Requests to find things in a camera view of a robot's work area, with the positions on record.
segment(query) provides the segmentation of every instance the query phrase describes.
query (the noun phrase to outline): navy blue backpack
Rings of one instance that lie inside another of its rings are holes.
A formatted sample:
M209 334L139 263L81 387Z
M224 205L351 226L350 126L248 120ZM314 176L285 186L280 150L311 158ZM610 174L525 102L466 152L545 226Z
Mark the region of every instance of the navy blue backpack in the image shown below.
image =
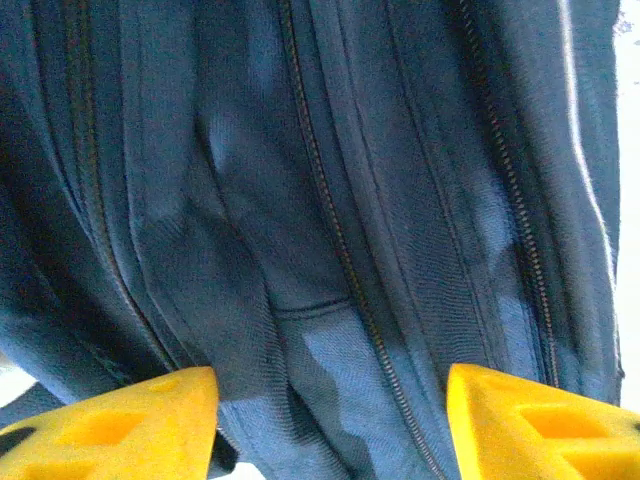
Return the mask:
M3 423L211 365L212 475L455 480L452 363L618 402L617 11L0 2Z

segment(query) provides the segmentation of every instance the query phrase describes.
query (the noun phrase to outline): zipper track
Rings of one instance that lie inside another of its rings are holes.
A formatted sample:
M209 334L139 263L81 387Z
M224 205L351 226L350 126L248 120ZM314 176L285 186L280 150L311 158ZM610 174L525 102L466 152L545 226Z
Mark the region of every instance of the zipper track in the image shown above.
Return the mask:
M507 193L512 204L513 213L519 235L521 237L522 246L525 252L527 267L532 273L532 282L530 288L537 300L538 314L544 323L547 336L547 348L541 345L543 351L546 351L547 364L551 378L547 378L547 383L551 383L554 387L560 387L558 377L558 360L556 341L553 333L553 322L549 296L547 294L547 286L542 269L542 261L540 259L538 245L535 241L533 228L531 226L531 215L527 209L522 188L520 187L518 175L516 174L513 159L510 155L505 140L504 132L498 117L498 109L496 107L495 97L489 85L489 77L487 70L487 61L482 52L478 28L475 20L471 15L471 0L458 0L458 7L461 14L462 26L467 42L467 46L471 51L472 68L475 73L475 80L480 87L485 115L490 124L490 136L493 147L498 153L500 166L506 175Z
M371 306L369 305L369 302L362 288L362 284L360 283L356 270L353 266L351 254L349 252L343 229L340 225L336 207L329 189L324 166L320 157L317 139L313 133L313 128L311 125L309 105L304 93L300 63L298 60L298 51L295 43L291 1L281 0L280 10L281 21L284 30L284 44L290 63L290 71L293 77L296 105L302 127L302 133L307 145L307 150L312 160L311 166L313 177L322 198L325 211L328 214L330 220L330 228L337 243L340 263L342 264L345 276L347 277L347 282L349 283L351 291L356 298L360 312L362 313L363 323L373 343L378 362L380 363L384 376L389 386L391 387L393 397L400 410L400 414L402 415L407 429L409 430L413 442L424 458L425 462L429 466L429 469L438 478L438 480L447 480L442 468L440 467L440 465L438 465L429 448L429 445L427 444L424 434L422 433L420 426L418 425L418 421L416 420L407 397L402 389L402 386L400 385L400 379L398 378L398 375L393 367L391 357L384 344L384 339L382 338L382 335L380 334L380 331L375 323L373 311L371 309Z
M145 339L169 370L177 365L133 299L115 258L105 219L95 129L89 0L64 0L67 40L67 88L71 100L78 180L95 251L130 314L143 327Z

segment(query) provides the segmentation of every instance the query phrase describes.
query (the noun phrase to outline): stitching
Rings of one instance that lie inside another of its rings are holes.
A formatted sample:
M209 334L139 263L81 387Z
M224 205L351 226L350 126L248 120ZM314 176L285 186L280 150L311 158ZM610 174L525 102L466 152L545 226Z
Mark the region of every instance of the stitching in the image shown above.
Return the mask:
M492 366L492 368L496 368L496 361L493 358L493 355L491 354L491 346L489 345L489 341L487 338L487 326L485 324L485 322L483 321L483 316L481 314L481 309L479 307L479 303L478 303L478 292L476 291L476 289L474 288L474 284L470 279L470 275L469 275L469 270L468 270L468 265L466 262L466 259L464 258L464 255L462 254L462 246L460 245L460 241L458 240L458 234L456 232L456 228L455 228L455 224L452 220L452 214L451 214L451 208L449 206L449 203L446 201L445 198L445 194L443 189L441 188L440 184L436 181L436 174L434 172L434 167L432 164L430 164L428 161L426 161L427 158L427 148L425 146L425 142L423 140L423 136L421 134L421 128L420 128L420 122L418 121L419 118L419 113L417 111L417 109L415 108L415 100L413 98L410 98L410 85L409 85L409 81L407 79L407 74L406 74L406 67L404 65L404 62L402 61L402 55L400 53L400 47L398 44L398 33L397 30L394 26L394 23L391 19L391 14L393 12L393 7L391 5L391 1L387 0L385 2L386 5L386 13L387 13L387 18L389 21L389 25L390 25L390 30L391 30L391 37L392 37L392 41L393 41L393 45L394 45L394 57L396 58L396 61L398 63L399 66L399 70L400 70L400 74L401 74L401 78L402 78L402 87L403 87L403 91L404 91L404 96L406 99L406 104L407 104L407 108L409 109L409 111L411 112L411 120L412 123L414 125L414 128L416 130L416 137L418 139L418 142L420 144L420 149L422 151L422 155L425 158L425 164L427 166L427 168L429 169L429 171L431 172L431 177L434 180L434 184L436 185L436 190L438 192L438 198L440 200L440 206L442 208L442 211L444 213L444 218L447 222L447 226L449 228L449 236L452 240L452 245L455 249L455 253L456 253L456 257L458 259L458 263L461 266L463 272L464 272L464 278L465 278L465 283L467 284L467 287L469 288L469 290L472 293L471 297L473 299L473 307L474 307L474 311L476 314L476 320L478 322L478 330L479 330L479 334L480 334L480 339L482 340L482 347L484 350L484 354L485 354L485 358L487 359L487 362L490 366ZM438 126L438 130L440 130L441 135L443 135L443 131L442 131L442 127L440 124L440 119L437 118L437 121L434 122L437 126Z

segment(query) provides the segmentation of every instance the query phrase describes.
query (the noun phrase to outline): hole in yellow foam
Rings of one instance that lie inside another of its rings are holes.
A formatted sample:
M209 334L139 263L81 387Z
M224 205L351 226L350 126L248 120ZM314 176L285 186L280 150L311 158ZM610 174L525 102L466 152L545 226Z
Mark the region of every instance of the hole in yellow foam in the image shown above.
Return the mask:
M145 416L131 412L95 412L67 428L58 442L62 445L117 445Z
M520 414L544 438L602 438L607 431L586 412L568 407L536 406L520 409Z
M565 460L585 480L637 480L640 478L640 457L633 453L593 452L567 453Z

